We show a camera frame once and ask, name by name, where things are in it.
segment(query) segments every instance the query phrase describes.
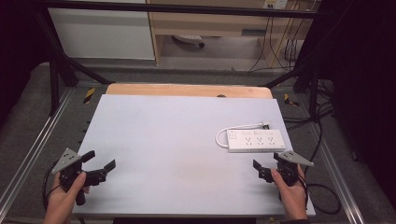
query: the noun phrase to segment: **metal bar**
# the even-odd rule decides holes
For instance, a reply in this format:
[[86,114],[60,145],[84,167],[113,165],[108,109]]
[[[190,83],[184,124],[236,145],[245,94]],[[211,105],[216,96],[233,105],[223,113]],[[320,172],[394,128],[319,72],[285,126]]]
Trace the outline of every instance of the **metal bar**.
[[[305,100],[304,97],[300,95],[298,95],[298,98],[305,114],[309,116],[308,107],[307,107],[308,102]],[[318,124],[311,122],[311,129],[315,137],[318,139],[319,136]],[[335,162],[332,156],[332,153],[330,152],[330,149],[326,143],[324,136],[322,136],[322,140],[321,140],[320,154],[329,171],[330,178],[332,179],[332,183],[334,184],[338,197],[340,198],[340,201],[344,206],[349,222],[353,224],[363,224],[364,220],[363,220],[363,216],[361,215],[361,211],[355,203],[355,199],[353,198],[353,195],[350,192],[349,187],[347,186],[347,182],[345,181],[340,169],[338,168],[337,163]]]
[[293,70],[289,71],[287,74],[285,74],[281,77],[278,77],[275,80],[268,82],[267,84],[260,85],[258,87],[266,87],[268,89],[272,89],[273,87],[279,85],[280,83],[288,80],[291,77],[299,76],[305,70],[305,68],[306,68],[305,65],[300,65],[299,67],[296,67]]
[[293,10],[276,10],[276,9],[245,8],[245,7],[203,7],[203,6],[183,6],[183,5],[108,3],[108,2],[59,1],[59,0],[53,0],[53,1],[37,0],[32,3],[37,6],[52,7],[52,8],[111,10],[111,11],[173,12],[173,13],[216,14],[216,15],[255,16],[255,17],[301,18],[301,19],[324,18],[334,14],[332,11],[317,12],[317,11],[293,11]]
[[91,77],[93,79],[95,79],[96,81],[102,83],[102,84],[112,84],[115,83],[115,81],[110,81],[107,80],[104,77],[101,77],[99,75],[97,75],[96,73],[94,73],[93,71],[91,71],[90,69],[84,67],[82,64],[77,63],[76,61],[74,61],[73,59],[69,58],[67,55],[63,55],[64,58],[69,62],[70,65],[72,65],[73,67],[77,68],[80,72],[84,73],[85,75],[87,75],[88,77]]
[[27,153],[17,173],[14,175],[12,180],[9,182],[6,190],[3,192],[3,195],[0,198],[0,223],[2,223],[3,219],[6,217],[9,208],[11,207],[19,191],[21,190],[24,181],[26,180],[27,176],[32,170],[32,167],[35,164],[35,161],[40,155],[41,150],[43,149],[44,145],[47,143],[47,140],[49,139],[53,128],[57,124],[59,117],[64,112],[64,109],[66,108],[68,99],[72,91],[73,89],[70,88],[68,91],[66,91],[63,94],[59,109],[56,111],[54,116],[48,118],[46,124],[44,125],[37,139],[35,140],[29,152]]
[[318,99],[318,66],[314,69],[311,77],[311,92],[309,97],[309,115],[311,119],[317,120],[317,99]]
[[51,52],[49,54],[52,54],[53,58],[56,60],[57,66],[60,68],[60,70],[58,71],[64,79],[64,84],[66,86],[76,86],[78,83],[78,79],[70,66],[68,64],[65,64],[61,54],[64,51],[56,40],[53,32],[49,28],[45,18],[43,17],[41,8],[31,8],[31,13],[33,14],[35,21],[41,29],[44,37],[46,37],[47,39],[47,42],[51,49]]

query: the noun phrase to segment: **power cord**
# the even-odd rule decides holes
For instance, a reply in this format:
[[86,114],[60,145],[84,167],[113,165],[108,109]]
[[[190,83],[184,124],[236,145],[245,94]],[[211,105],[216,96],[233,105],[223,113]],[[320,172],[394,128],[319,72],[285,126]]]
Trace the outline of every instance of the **power cord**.
[[53,167],[55,167],[56,163],[58,163],[58,160],[56,160],[55,162],[53,162],[50,165],[49,169],[47,170],[46,174],[44,175],[43,186],[41,188],[41,196],[42,196],[43,206],[44,206],[44,209],[46,211],[47,211],[47,207],[49,206],[49,196],[50,196],[50,194],[55,189],[60,187],[60,186],[57,186],[54,189],[52,189],[49,193],[47,193],[47,183],[48,183],[48,180],[49,180],[50,172],[52,171]]
[[[330,105],[330,104],[331,104],[331,102],[326,102],[326,103],[324,103],[324,104],[322,104],[322,105],[320,105],[320,106],[318,107],[316,117],[318,118],[318,119],[317,119],[317,122],[318,122],[318,126],[319,126],[319,137],[318,137],[318,143],[317,143],[317,145],[316,145],[316,147],[315,147],[315,149],[314,149],[314,152],[313,152],[311,158],[309,159],[310,161],[312,161],[312,160],[316,157],[316,155],[317,155],[317,153],[318,153],[318,149],[319,149],[319,147],[320,147],[320,143],[321,143],[321,140],[322,140],[322,136],[323,136],[323,129],[322,129],[322,125],[321,125],[320,120],[321,120],[322,118],[324,118],[325,116],[329,115],[330,113],[332,113],[332,105],[329,106],[329,107],[325,107],[325,108],[323,108],[323,107],[324,107],[325,105]],[[292,126],[292,129],[301,127],[302,125],[304,125],[304,124],[306,124],[306,123],[308,123],[308,122],[315,121],[315,119],[313,119],[313,118],[303,118],[303,119],[298,119],[298,118],[284,118],[284,120],[285,120],[285,122],[287,122],[287,123],[297,123],[297,125]],[[307,172],[308,172],[308,166],[306,166],[305,169],[304,169],[304,174],[305,174],[305,176],[306,176],[306,173],[307,173]],[[335,200],[337,201],[337,207],[336,207],[336,209],[331,210],[331,211],[326,210],[326,209],[324,209],[324,208],[318,206],[318,205],[315,204],[314,202],[312,202],[313,206],[314,206],[317,210],[319,210],[320,212],[322,212],[322,213],[324,213],[324,214],[328,214],[328,215],[335,215],[335,214],[337,214],[337,213],[341,210],[341,207],[342,207],[342,205],[341,205],[341,200],[339,199],[338,195],[335,193],[334,190],[330,189],[329,187],[327,187],[327,186],[325,186],[325,185],[321,185],[321,184],[306,184],[306,188],[307,188],[307,189],[311,189],[311,188],[313,188],[313,187],[316,187],[316,188],[323,188],[323,189],[328,190],[328,191],[334,196]]]
[[282,65],[282,63],[280,62],[279,58],[277,57],[277,55],[276,55],[276,53],[275,53],[275,51],[274,51],[274,49],[273,49],[273,46],[272,46],[272,29],[273,29],[273,27],[274,27],[274,17],[272,17],[272,19],[271,19],[271,28],[270,28],[270,49],[271,49],[271,51],[273,52],[273,54],[274,54],[274,56],[275,56],[277,62],[279,63],[279,65],[280,65],[283,69],[285,69],[286,71],[288,71],[288,69]]
[[[267,25],[265,26],[265,31],[267,30],[267,28],[268,28],[268,23],[270,23],[270,18],[268,17],[268,21],[267,21]],[[257,63],[260,61],[260,59],[262,58],[262,54],[263,54],[263,52],[264,52],[264,47],[265,47],[265,38],[266,37],[266,35],[264,35],[264,40],[263,40],[263,43],[262,43],[262,52],[260,53],[260,56],[259,56],[259,59],[257,59],[257,61],[254,63],[254,65],[248,70],[248,73],[251,73],[252,71],[252,69],[257,65]]]
[[231,129],[244,129],[244,128],[251,128],[251,127],[265,127],[265,126],[268,126],[269,124],[270,124],[270,121],[263,121],[263,122],[255,123],[255,124],[239,125],[239,126],[233,126],[233,127],[222,129],[216,134],[216,143],[220,147],[228,148],[228,145],[222,144],[219,141],[219,136],[220,136],[221,133],[226,132],[227,130],[231,130]]

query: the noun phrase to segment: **hand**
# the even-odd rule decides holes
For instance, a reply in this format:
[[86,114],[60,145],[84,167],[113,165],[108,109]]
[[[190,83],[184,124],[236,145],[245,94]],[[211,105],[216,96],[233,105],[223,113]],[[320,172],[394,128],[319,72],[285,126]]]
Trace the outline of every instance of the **hand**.
[[64,190],[59,187],[61,184],[59,173],[56,174],[52,185],[52,188],[56,189],[49,196],[49,206],[44,218],[44,224],[70,223],[78,192],[83,189],[85,193],[89,193],[89,188],[83,188],[86,177],[87,175],[85,173],[79,174],[69,191],[64,192]]
[[[304,178],[300,165],[298,165],[298,173]],[[305,191],[300,181],[289,187],[276,169],[271,169],[271,175],[280,191],[286,219],[308,219],[305,211]]]

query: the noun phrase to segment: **floor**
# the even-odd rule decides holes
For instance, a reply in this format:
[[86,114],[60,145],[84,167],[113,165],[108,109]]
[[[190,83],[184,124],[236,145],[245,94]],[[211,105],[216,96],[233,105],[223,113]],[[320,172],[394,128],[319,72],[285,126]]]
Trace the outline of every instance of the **floor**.
[[[268,69],[264,60],[253,67],[260,57],[261,49],[257,39],[254,38],[225,38],[204,37],[205,47],[180,43],[171,36],[164,40],[163,56],[161,63],[155,65],[153,62],[124,61],[122,64],[98,66],[95,61],[90,61],[92,70],[97,70],[100,75],[117,80],[118,82],[162,82],[162,83],[194,83],[194,84],[223,84],[223,85],[248,85],[255,86],[257,83],[264,84],[275,77],[286,73],[289,65],[284,58],[279,57],[284,68]],[[33,78],[28,84],[21,100],[14,107],[5,126],[0,130],[0,153],[3,170],[1,174],[0,190],[5,192],[9,189],[9,183],[14,174],[18,172],[19,164],[23,163],[26,155],[30,152],[32,144],[40,134],[42,127],[48,121],[50,111],[50,88],[48,83],[48,70],[45,66],[38,67],[32,74]],[[106,87],[97,85],[90,78],[78,74],[81,82],[79,87],[72,90],[72,98],[64,110],[63,118],[58,121],[54,130],[50,131],[52,137],[44,141],[41,146],[42,155],[48,157],[36,157],[32,165],[32,172],[21,180],[20,194],[14,199],[8,209],[5,223],[40,223],[43,210],[39,207],[40,202],[32,202],[30,196],[37,195],[42,181],[42,170],[48,167],[48,163],[56,159],[60,146],[78,148],[78,140],[84,136],[83,130],[89,127],[87,121],[94,112],[94,105],[99,98],[97,96],[106,90]],[[272,90],[275,98],[279,101],[282,115],[285,117],[305,117],[304,101],[305,94],[294,94],[292,84],[294,79],[282,83]],[[82,104],[82,100],[90,86],[96,86],[96,94],[91,105]],[[290,101],[294,104],[285,104],[284,96],[287,93]],[[364,223],[396,223],[396,214],[387,202],[374,178],[370,175],[364,163],[354,162],[351,159],[351,151],[347,140],[335,118],[328,116],[322,121],[324,140],[322,147],[331,150],[336,160],[337,167],[346,181],[351,192],[353,203],[356,203],[358,211],[364,218]],[[304,156],[309,157],[311,148],[318,141],[318,126],[306,124],[298,129],[290,131],[290,140],[295,150],[301,150]],[[329,175],[329,167],[325,162],[326,154],[320,152],[316,163],[317,169],[310,171],[312,182],[324,182],[333,188],[334,180]],[[316,193],[318,203],[326,209],[334,209],[332,195],[328,191],[312,189]],[[320,213],[312,217],[314,223],[349,223],[347,209],[342,209],[337,215],[326,215]],[[258,223],[272,223],[268,218],[259,219]]]

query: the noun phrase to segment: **white power strip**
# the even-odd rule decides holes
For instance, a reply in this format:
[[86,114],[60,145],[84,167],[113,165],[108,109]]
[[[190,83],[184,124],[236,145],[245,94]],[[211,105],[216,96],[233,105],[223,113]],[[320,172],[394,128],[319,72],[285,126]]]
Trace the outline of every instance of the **white power strip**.
[[285,142],[280,130],[227,130],[229,152],[282,152]]

